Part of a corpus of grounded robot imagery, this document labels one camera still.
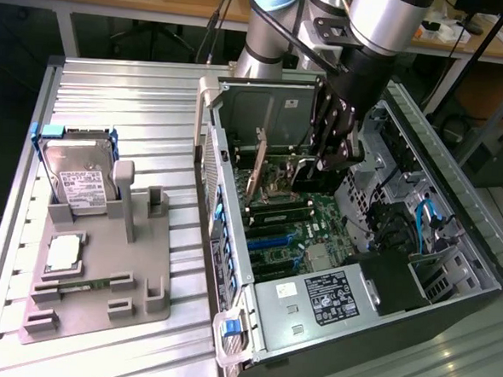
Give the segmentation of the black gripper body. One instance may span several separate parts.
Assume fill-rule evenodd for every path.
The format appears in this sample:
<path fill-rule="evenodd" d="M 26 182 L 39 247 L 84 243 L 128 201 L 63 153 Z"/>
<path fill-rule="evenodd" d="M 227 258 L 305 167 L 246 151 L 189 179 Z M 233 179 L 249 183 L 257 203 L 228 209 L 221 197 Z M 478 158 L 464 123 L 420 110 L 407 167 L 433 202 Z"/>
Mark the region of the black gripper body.
<path fill-rule="evenodd" d="M 369 48 L 343 48 L 338 72 L 327 74 L 333 93 L 358 114 L 366 114 L 380 98 L 393 74 L 397 57 Z"/>

